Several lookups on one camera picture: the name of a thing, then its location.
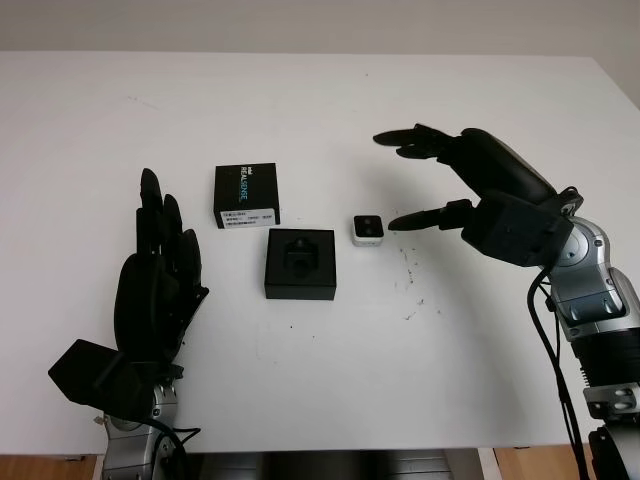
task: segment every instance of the robotic arm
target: robotic arm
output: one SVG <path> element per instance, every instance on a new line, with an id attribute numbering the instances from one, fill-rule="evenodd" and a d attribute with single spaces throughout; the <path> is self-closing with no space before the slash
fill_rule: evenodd
<path id="1" fill-rule="evenodd" d="M 109 437 L 103 480 L 188 479 L 183 443 L 174 429 L 178 408 L 173 363 L 182 338 L 209 293 L 200 283 L 200 248 L 182 231 L 175 198 L 160 193 L 144 169 L 136 211 L 137 250 L 120 272 L 114 309 L 118 350 L 76 342 L 49 370 L 72 402 L 104 411 Z"/>
<path id="2" fill-rule="evenodd" d="M 575 217 L 582 197 L 574 187 L 557 193 L 507 145 L 479 129 L 458 137 L 416 125 L 374 140 L 406 158 L 437 158 L 480 197 L 449 202 L 392 221 L 390 230 L 461 228 L 484 255 L 514 265 L 540 266 L 528 297 L 532 318 L 554 370 L 581 478 L 588 478 L 569 393 L 533 309 L 533 294 L 548 277 L 547 303 L 582 365 L 585 400 L 604 426 L 589 435 L 599 479 L 640 480 L 640 302 L 627 277 L 609 263 L 609 240 L 598 226 Z"/>

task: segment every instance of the floor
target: floor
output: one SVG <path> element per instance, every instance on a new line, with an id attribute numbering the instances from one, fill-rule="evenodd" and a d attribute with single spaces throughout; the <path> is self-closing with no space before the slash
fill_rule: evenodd
<path id="1" fill-rule="evenodd" d="M 571 447 L 568 445 L 556 447 L 533 448 L 496 448 L 494 450 L 502 480 L 564 480 L 578 478 Z M 591 450 L 585 446 L 589 475 L 595 479 L 591 468 Z"/>
<path id="2" fill-rule="evenodd" d="M 569 446 L 498 448 L 496 459 L 503 480 L 574 480 L 578 472 Z M 591 453 L 587 447 L 589 465 Z M 74 461 L 29 456 L 0 456 L 2 480 L 92 480 L 96 459 Z"/>
<path id="3" fill-rule="evenodd" d="M 3 455 L 0 456 L 2 480 L 91 480 L 95 456 L 74 461 L 59 458 Z"/>

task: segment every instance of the white label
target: white label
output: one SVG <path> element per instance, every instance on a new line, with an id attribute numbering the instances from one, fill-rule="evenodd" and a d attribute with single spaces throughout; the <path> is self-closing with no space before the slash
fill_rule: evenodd
<path id="1" fill-rule="evenodd" d="M 263 227 L 276 224 L 276 214 L 273 208 L 257 210 L 233 210 L 220 212 L 224 228 Z"/>

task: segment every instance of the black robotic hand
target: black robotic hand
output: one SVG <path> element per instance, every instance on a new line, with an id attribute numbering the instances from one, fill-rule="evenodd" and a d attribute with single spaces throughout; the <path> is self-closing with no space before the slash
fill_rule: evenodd
<path id="1" fill-rule="evenodd" d="M 565 245 L 573 224 L 567 218 L 582 204 L 574 187 L 555 189 L 507 145 L 484 130 L 467 128 L 457 137 L 424 125 L 373 137 L 398 147 L 405 158 L 437 158 L 449 165 L 479 197 L 444 208 L 397 218 L 390 230 L 438 226 L 462 228 L 462 238 L 492 258 L 529 267 L 550 265 Z"/>
<path id="2" fill-rule="evenodd" d="M 182 378 L 173 360 L 209 293 L 201 285 L 196 234 L 182 230 L 178 203 L 171 195 L 162 198 L 158 178 L 147 168 L 140 197 L 136 253 L 125 261 L 116 293 L 118 350 L 78 339 L 49 370 L 69 400 L 122 419 L 148 417 L 154 388 Z"/>

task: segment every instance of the wire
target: wire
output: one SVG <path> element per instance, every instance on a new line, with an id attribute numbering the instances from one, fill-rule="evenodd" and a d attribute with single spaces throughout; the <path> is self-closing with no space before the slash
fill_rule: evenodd
<path id="1" fill-rule="evenodd" d="M 547 292 L 546 288 L 544 288 L 542 285 L 538 285 L 538 288 L 540 289 L 540 291 L 542 293 L 544 293 L 545 297 L 551 298 L 551 294 L 549 292 Z"/>
<path id="2" fill-rule="evenodd" d="M 189 433 L 190 433 L 189 435 L 187 435 L 187 436 L 186 436 L 185 438 L 183 438 L 182 440 L 178 439 L 178 437 L 177 437 L 177 435 L 176 435 L 176 439 L 178 439 L 178 443 L 179 443 L 179 444 L 182 446 L 182 448 L 184 449 L 184 444 L 185 444 L 185 443 L 187 443 L 187 441 L 188 441 L 188 440 L 192 439 L 192 438 L 193 438 L 193 437 L 195 437 L 197 434 L 199 434 L 199 433 L 202 431 L 202 429 L 201 429 L 201 428 L 174 428 L 174 429 L 172 429 L 172 431 L 174 432 L 174 435 L 175 435 L 175 433 L 187 433 L 187 432 L 189 432 Z M 167 436 L 168 436 L 168 435 L 167 435 L 163 430 L 161 430 L 161 431 L 160 431 L 160 435 L 158 435 L 158 438 L 156 438 L 156 442 L 155 442 L 155 444 L 153 445 L 153 453 L 151 454 L 151 465 L 152 465 L 153 467 L 155 467 L 155 464 L 156 464 L 156 457 L 157 457 L 157 455 L 158 455 L 158 449 L 160 448 L 160 443 L 162 442 L 162 439 L 163 439 L 163 438 L 165 438 L 165 437 L 167 437 Z M 173 444 L 174 444 L 174 445 L 177 445 L 177 443 L 175 442 L 175 440 L 173 440 L 173 439 L 172 439 L 172 442 L 173 442 Z M 189 479 L 190 479 L 190 477 L 189 477 L 188 475 L 190 475 L 190 472 L 185 471 L 185 472 L 184 472 L 184 474 L 186 475 L 186 476 L 185 476 L 185 480 L 189 480 Z"/>
<path id="3" fill-rule="evenodd" d="M 571 442 L 573 454 L 576 457 L 576 463 L 578 464 L 580 480 L 589 480 L 587 461 L 584 455 L 582 440 L 580 438 L 580 426 L 578 425 L 578 419 L 576 417 L 575 410 L 573 409 L 573 402 L 571 401 L 569 389 L 567 388 L 567 383 L 565 382 L 564 375 L 562 374 L 562 370 L 560 369 L 560 361 L 556 356 L 556 353 L 553 351 L 553 347 L 549 342 L 549 338 L 547 337 L 544 328 L 542 328 L 542 324 L 540 323 L 540 318 L 538 317 L 538 312 L 536 311 L 534 303 L 536 291 L 541 287 L 542 281 L 549 275 L 550 271 L 551 267 L 543 268 L 531 283 L 529 291 L 527 292 L 527 308 L 529 309 L 529 314 L 531 315 L 533 326 L 538 332 L 540 340 L 542 340 L 542 344 L 547 351 L 547 355 L 549 356 L 549 360 L 551 361 L 551 366 L 553 367 L 553 371 L 556 375 L 560 404 L 562 405 L 563 415 L 566 418 L 565 425 L 567 426 L 569 441 Z"/>
<path id="4" fill-rule="evenodd" d="M 160 435 L 158 435 L 158 438 L 156 439 L 156 443 L 153 447 L 153 453 L 151 456 L 153 460 L 152 465 L 155 465 L 157 449 L 160 446 L 160 442 L 162 441 L 162 438 L 169 437 L 169 440 L 171 440 L 171 442 L 173 443 L 176 449 L 176 458 L 182 464 L 182 472 L 184 474 L 184 480 L 190 480 L 191 469 L 189 468 L 189 462 L 187 461 L 187 452 L 184 449 L 184 445 L 182 444 L 182 441 L 180 441 L 180 439 L 178 438 L 178 435 L 176 435 L 175 432 L 168 425 L 165 425 L 164 423 L 159 422 L 158 420 L 154 420 L 153 418 L 146 418 L 142 420 L 140 423 L 149 425 L 150 427 L 158 429 L 161 432 Z"/>
<path id="5" fill-rule="evenodd" d="M 174 428 L 173 431 L 177 433 L 189 433 L 189 435 L 187 435 L 182 439 L 182 444 L 184 445 L 193 437 L 195 437 L 197 434 L 199 434 L 202 431 L 202 429 L 197 427 L 196 428 Z"/>
<path id="6" fill-rule="evenodd" d="M 560 318 L 556 315 L 556 358 L 560 365 Z"/>

